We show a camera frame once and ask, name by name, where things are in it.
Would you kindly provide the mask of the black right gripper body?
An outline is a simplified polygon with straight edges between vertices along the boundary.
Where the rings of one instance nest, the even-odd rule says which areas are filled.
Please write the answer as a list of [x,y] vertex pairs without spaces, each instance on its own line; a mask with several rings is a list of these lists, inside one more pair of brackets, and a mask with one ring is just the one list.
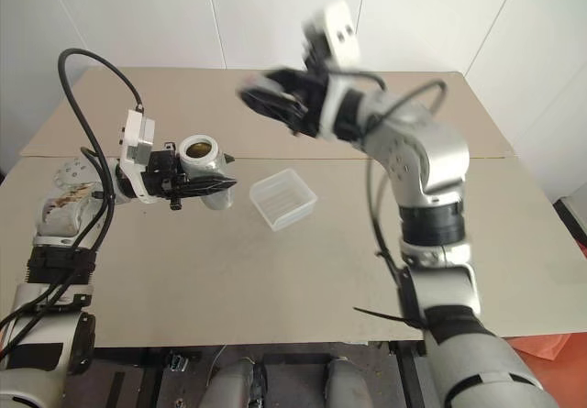
[[308,113],[305,116],[305,134],[316,138],[320,130],[320,118],[328,87],[328,65],[331,49],[327,39],[326,21],[324,17],[314,16],[304,26],[305,35],[305,76],[308,89],[305,101]]

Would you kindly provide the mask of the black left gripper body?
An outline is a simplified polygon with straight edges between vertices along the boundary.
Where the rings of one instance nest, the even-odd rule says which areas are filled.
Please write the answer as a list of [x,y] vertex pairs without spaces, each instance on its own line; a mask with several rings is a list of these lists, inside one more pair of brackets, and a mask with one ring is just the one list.
[[162,150],[150,153],[149,163],[141,177],[149,195],[167,200],[172,210],[182,209],[188,179],[181,168],[174,142],[165,142]]

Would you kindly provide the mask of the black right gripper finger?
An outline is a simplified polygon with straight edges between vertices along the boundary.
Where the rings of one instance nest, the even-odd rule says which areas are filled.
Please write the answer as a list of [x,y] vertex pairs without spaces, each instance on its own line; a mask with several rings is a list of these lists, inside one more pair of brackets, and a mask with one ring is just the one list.
[[271,104],[272,117],[285,124],[293,135],[305,133],[307,108],[299,104]]
[[305,71],[281,68],[266,72],[261,87],[273,93],[304,94],[306,92]]

